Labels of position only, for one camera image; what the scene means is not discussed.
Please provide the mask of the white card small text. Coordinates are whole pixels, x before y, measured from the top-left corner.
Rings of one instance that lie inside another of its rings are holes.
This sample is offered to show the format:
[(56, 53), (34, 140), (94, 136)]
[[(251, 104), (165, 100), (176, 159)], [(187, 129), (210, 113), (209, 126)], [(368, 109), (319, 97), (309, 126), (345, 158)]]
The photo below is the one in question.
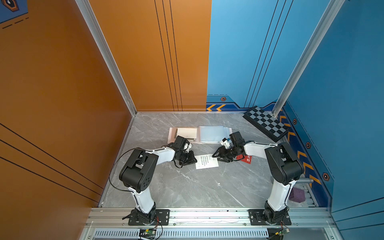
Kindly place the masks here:
[(213, 158), (212, 155), (199, 155), (196, 156), (196, 169), (208, 169), (216, 168), (219, 166), (217, 158)]

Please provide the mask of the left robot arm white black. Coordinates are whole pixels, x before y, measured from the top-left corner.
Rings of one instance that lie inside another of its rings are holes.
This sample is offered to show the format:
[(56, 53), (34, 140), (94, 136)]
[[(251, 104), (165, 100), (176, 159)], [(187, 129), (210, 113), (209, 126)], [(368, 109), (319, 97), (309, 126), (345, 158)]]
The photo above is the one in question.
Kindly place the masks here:
[(196, 163), (191, 148), (192, 144), (186, 138), (178, 136), (175, 142), (156, 150), (133, 149), (119, 174), (119, 180), (136, 202), (136, 207), (128, 215), (129, 219), (144, 225), (151, 225), (157, 220), (156, 203), (149, 190), (156, 167), (167, 162), (174, 162), (177, 168)]

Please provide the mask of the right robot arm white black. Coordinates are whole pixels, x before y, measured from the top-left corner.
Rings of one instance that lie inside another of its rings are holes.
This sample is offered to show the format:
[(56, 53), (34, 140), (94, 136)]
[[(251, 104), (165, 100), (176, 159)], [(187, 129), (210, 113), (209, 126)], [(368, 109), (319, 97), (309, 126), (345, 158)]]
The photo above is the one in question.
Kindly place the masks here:
[(218, 161), (230, 163), (246, 157), (266, 159), (274, 179), (271, 194), (265, 202), (263, 213), (258, 217), (268, 225), (280, 224), (289, 216), (287, 201), (289, 195), (304, 173), (304, 167), (288, 143), (261, 144), (245, 141), (240, 132), (230, 135), (230, 140), (223, 139), (212, 155)]

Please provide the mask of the red card right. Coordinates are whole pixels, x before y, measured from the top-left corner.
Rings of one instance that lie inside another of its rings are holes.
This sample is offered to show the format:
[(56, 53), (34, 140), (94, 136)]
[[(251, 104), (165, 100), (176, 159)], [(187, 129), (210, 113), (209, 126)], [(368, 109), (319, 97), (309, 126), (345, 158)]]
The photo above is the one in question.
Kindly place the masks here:
[(238, 155), (236, 157), (236, 161), (241, 161), (241, 162), (244, 162), (244, 163), (247, 163), (247, 164), (251, 164), (252, 162), (252, 156), (248, 156), (248, 155)]

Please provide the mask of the black white checkerboard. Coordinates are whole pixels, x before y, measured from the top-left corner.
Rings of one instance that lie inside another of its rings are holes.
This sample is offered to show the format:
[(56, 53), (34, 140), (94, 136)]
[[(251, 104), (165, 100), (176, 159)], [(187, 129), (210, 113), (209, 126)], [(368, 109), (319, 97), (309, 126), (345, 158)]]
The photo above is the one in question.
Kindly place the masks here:
[(259, 107), (254, 107), (245, 112), (243, 118), (274, 142), (283, 138), (290, 129), (271, 113), (266, 112)]

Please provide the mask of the left circuit board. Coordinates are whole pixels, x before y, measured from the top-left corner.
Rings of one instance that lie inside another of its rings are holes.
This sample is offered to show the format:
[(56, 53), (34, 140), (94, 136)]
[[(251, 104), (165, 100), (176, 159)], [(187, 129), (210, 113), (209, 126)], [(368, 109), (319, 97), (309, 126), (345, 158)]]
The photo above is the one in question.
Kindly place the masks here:
[(156, 229), (139, 229), (139, 240), (154, 240), (157, 236)]

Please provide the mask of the circuit board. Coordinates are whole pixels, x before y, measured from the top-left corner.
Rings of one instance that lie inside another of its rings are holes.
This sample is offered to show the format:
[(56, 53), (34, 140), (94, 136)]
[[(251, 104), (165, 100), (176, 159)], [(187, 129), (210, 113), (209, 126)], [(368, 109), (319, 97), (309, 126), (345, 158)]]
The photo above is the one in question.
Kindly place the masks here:
[(156, 229), (139, 229), (139, 240), (154, 240), (157, 236)]
[(283, 240), (284, 239), (284, 236), (289, 234), (291, 231), (290, 231), (290, 228), (285, 228), (285, 229), (282, 229), (280, 230), (279, 232), (276, 232), (274, 235), (273, 235), (273, 240)]

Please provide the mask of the purple box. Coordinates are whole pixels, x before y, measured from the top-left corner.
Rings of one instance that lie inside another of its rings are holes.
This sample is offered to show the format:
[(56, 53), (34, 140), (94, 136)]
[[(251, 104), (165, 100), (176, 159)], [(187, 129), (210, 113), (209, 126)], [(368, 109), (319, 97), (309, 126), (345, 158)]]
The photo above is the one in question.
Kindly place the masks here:
[(289, 200), (296, 203), (305, 202), (306, 201), (305, 191), (303, 189), (292, 188), (292, 191), (289, 196)]

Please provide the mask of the right circuit board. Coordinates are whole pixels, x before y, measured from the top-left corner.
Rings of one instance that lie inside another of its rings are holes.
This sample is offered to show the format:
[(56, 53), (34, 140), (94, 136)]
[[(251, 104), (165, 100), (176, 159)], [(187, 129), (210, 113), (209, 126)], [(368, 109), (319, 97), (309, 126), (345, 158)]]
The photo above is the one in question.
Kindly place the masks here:
[(289, 234), (291, 231), (290, 231), (290, 228), (285, 228), (285, 229), (282, 229), (280, 230), (279, 232), (276, 232), (274, 235), (273, 235), (273, 240), (283, 240), (284, 239), (284, 236)]

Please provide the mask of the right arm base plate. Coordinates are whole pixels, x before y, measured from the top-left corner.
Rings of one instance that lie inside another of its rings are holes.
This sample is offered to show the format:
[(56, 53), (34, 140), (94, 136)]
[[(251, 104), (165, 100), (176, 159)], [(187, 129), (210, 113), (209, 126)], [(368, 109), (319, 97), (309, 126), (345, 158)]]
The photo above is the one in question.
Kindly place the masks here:
[(268, 209), (250, 209), (248, 210), (252, 226), (291, 226), (291, 218), (287, 210), (280, 212), (270, 211)]

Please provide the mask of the left aluminium corner post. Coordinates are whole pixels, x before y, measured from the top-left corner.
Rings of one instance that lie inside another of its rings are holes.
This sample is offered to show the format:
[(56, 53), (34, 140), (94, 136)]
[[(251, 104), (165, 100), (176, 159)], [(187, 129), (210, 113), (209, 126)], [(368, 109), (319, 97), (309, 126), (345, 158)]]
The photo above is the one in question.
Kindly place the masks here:
[(112, 54), (112, 51), (107, 43), (107, 40), (104, 36), (102, 28), (97, 20), (97, 17), (92, 9), (91, 3), (86, 0), (75, 0), (93, 38), (97, 47), (118, 87), (118, 90), (131, 114), (132, 117), (135, 117), (137, 114), (137, 109), (133, 102), (133, 99), (129, 93), (127, 85), (123, 79), (123, 76), (119, 70), (119, 67), (116, 63), (116, 60)]

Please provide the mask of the aluminium corner post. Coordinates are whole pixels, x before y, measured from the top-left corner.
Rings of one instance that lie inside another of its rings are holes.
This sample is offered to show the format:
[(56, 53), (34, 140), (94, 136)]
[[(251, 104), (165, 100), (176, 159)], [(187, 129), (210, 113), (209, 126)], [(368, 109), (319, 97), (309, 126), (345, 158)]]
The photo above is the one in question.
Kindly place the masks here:
[(328, 3), (321, 19), (319, 20), (314, 32), (312, 33), (300, 59), (298, 60), (293, 72), (291, 73), (286, 85), (284, 86), (272, 110), (272, 115), (274, 117), (277, 117), (279, 112), (282, 110), (284, 104), (288, 100), (290, 94), (295, 88), (308, 63), (310, 62), (311, 58), (313, 57), (314, 53), (322, 42), (324, 36), (332, 25), (334, 19), (342, 8), (344, 2), (345, 0), (332, 0)]
[(97, 20), (97, 17), (92, 9), (91, 3), (86, 0), (75, 0), (93, 38), (97, 47), (118, 87), (118, 90), (131, 114), (132, 117), (135, 117), (137, 114), (137, 109), (133, 102), (133, 99), (129, 93), (127, 85), (123, 79), (123, 76), (119, 70), (119, 67), (116, 63), (116, 60), (112, 54), (112, 51), (107, 43), (107, 40), (104, 36), (102, 28)]

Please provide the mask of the aluminium front rail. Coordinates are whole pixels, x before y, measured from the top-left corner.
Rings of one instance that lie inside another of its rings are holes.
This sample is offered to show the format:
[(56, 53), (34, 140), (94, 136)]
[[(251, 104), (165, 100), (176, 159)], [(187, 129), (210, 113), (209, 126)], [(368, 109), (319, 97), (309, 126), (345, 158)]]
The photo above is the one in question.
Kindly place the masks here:
[[(93, 208), (86, 220), (86, 228), (133, 228), (139, 222), (129, 218), (130, 208)], [(159, 209), (164, 228), (279, 228), (281, 223), (266, 224), (249, 213), (249, 208), (169, 208)], [(285, 227), (335, 228), (331, 214), (325, 208), (290, 207), (285, 216)]]

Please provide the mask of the right aluminium corner post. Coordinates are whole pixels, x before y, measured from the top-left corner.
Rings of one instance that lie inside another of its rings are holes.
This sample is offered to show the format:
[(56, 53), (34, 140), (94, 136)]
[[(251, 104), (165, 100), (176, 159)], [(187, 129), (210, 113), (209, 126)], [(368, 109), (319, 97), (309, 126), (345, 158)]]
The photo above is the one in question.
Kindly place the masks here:
[(344, 2), (345, 0), (332, 0), (328, 3), (321, 19), (319, 20), (314, 32), (312, 33), (300, 59), (298, 60), (293, 72), (291, 73), (286, 85), (284, 86), (272, 110), (272, 115), (274, 117), (277, 117), (279, 112), (282, 110), (284, 104), (288, 100), (290, 94), (295, 88), (308, 63), (310, 62), (311, 58), (313, 57), (314, 53), (322, 42), (324, 36), (332, 25), (334, 19), (342, 8)]

